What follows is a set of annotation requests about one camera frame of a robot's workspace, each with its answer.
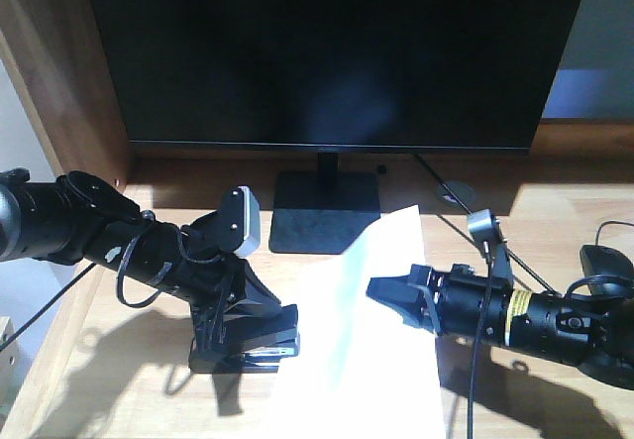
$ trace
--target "white wall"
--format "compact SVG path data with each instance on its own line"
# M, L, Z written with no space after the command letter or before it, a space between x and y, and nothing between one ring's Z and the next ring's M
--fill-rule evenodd
M545 117L634 117L634 0L582 0Z
M31 127L20 99L0 60L0 171L22 166L33 181L53 181L54 175ZM9 316L17 329L70 280L73 268L31 259L0 263L0 316ZM19 339L20 360L14 385L22 383L51 325L52 308Z

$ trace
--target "black cable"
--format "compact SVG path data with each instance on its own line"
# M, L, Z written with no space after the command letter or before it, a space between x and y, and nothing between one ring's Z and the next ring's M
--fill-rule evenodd
M137 244L139 244L139 241L141 241L141 238L143 238L154 227L155 223L157 222L155 213L153 213L152 211L144 211L142 215L147 222L146 227L139 234L137 234L134 238L130 240L130 242L128 243L128 246L126 247L126 250L123 253L121 262L119 263L119 268L117 269L117 285L115 288L116 294L117 294L117 300L119 300L125 306L131 307L131 308L147 307L148 305L153 303L160 295L160 290L157 290L145 300L142 300L136 303L130 303L126 299L126 296L123 291L123 283L126 278L126 272L128 271L128 265L130 264L130 259L132 258L132 254L134 253L135 248L137 247ZM164 263L162 266L162 269L148 283L154 284L154 285L158 284L162 280L162 278L165 277L165 275L169 272L170 269L171 269L171 263Z
M214 264L217 263L218 261L222 261L222 255L217 254L216 256L214 256L213 258L210 259L193 259L190 258L189 255L187 254L187 252L185 251L185 246L182 242L182 238L183 238L183 233L182 230L178 228L178 226L176 226L175 224L168 224L175 232L176 232L176 244L178 246L178 251L180 252L180 255L182 256L183 259L185 259L186 261L188 261L189 263L192 264Z
M47 304L42 307L38 312L31 317L27 322L22 325L13 335L11 335L2 345L0 345L0 352L2 352L5 348L11 345L20 335L22 335L27 328L29 328L33 323L38 320L42 315L49 310L54 303L56 303L60 297L62 297L71 287L73 287L82 277L90 272L92 268L96 266L95 263L92 263L86 269L84 269L81 273L76 275L67 285L65 285L51 300L47 302Z
M482 334L484 332L484 321L486 319L486 312L491 303L492 279L492 259L490 251L488 250L488 242L484 241L484 251L486 255L486 290L484 291L484 300L480 306L479 318L477 319L477 328L475 330L474 346L472 350L472 369L469 378L469 396L467 397L467 438L473 439L474 437L474 399L476 396L476 372L477 372L477 357L479 353L479 345L482 340Z
M469 207L463 202L462 199L454 192L454 190L449 186L445 180L427 163L423 158L418 154L413 154L414 158L429 171L429 173L438 181L438 183L447 190L449 195L452 197L454 201L456 201L460 206L465 210L467 214L472 214L473 212L469 209Z
M631 228L634 228L634 223L628 223L628 222L626 222L626 221L613 221L613 220L610 220L610 221L603 221L603 222L599 225L598 229L596 230L596 235L594 236L594 244L595 244L596 246L598 246L598 238L599 238L599 236L601 235L601 230L602 230L605 226L609 226L610 224L618 224L618 225L620 225L620 226L629 226L629 227L631 227Z
M449 219L447 219L442 214L437 214L436 217L438 219L440 219L443 223L445 223L447 226L449 226L453 231L455 231L465 241L467 241L469 244L471 244L472 246L474 246L477 249L477 246L476 246L476 243L474 242L474 240L472 238L470 238L469 236L467 236L467 234L465 234L458 226L456 226L454 223L452 223ZM529 287L528 285L526 285L526 283L524 283L522 281L522 279L519 278L515 274L513 274L513 281L517 282L524 290L532 291L532 288Z
M418 155L418 154L412 154L414 156L414 159L419 162L421 165L423 165L425 167L425 169L427 169L427 171L436 179L436 181L438 181L441 186L447 190L447 192L449 193L449 195L458 203L461 205L461 207L463 208L463 210L467 213L467 214L473 214L473 212L469 209L469 207L463 202L463 200L460 199L460 197L454 192L454 190L445 182L445 180L427 163L425 162L425 160L423 160L423 158ZM520 268L522 268L526 273L528 273L528 275L532 276L535 280L537 280L547 291L549 291L550 293L557 293L557 291L552 288L545 280L543 280L541 278L540 275L538 275L535 271L533 271L524 261L522 261L522 259L517 256L513 251L511 251L510 248L506 248L506 251L508 252L508 256L515 261Z

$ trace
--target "white paper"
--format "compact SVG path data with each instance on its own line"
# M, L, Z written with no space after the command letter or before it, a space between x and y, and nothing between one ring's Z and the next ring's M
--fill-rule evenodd
M424 264L415 206L305 271L294 299L300 354L281 362L265 437L445 437L433 335L366 297L371 277L412 264Z

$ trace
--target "monitor stand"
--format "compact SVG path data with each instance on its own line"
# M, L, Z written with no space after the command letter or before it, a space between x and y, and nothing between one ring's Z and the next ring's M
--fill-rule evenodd
M337 154L318 170L277 176L268 246L274 253L341 254L380 218L374 173L339 172Z

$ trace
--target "wooden desk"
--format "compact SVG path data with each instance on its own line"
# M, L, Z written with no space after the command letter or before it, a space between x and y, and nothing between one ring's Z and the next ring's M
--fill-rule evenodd
M502 214L510 247L557 289L581 277L579 248L593 242L601 221L634 219L629 162L432 162L446 179L461 179L477 190L475 209L490 207ZM143 208L152 208L158 219L184 224L215 209L230 185L250 185L262 205L264 231L263 245L249 260L282 302L291 303L300 270L323 257L274 255L266 247L274 175L288 163L144 161L127 194ZM433 179L413 160L359 158L344 160L343 168L374 169L377 163L387 166L380 178L383 210L419 205L428 263L438 270L467 263L481 272L474 248L434 214L453 208L435 198ZM451 213L446 219L465 229L465 217ZM634 231L622 227L607 228L601 238L631 258L633 239ZM526 273L517 267L514 271L539 290ZM190 378L187 305L162 295L147 309L129 309L117 302L114 286L114 274L98 269L68 294L1 437L255 437L275 375ZM138 299L148 289L130 281L127 293ZM482 353L476 437L634 437L632 392L520 354L499 349ZM465 437L470 354L460 342L440 345L448 437ZM411 362L416 368L415 359ZM425 407L424 391L418 397ZM424 437L424 430L421 424L412 434Z

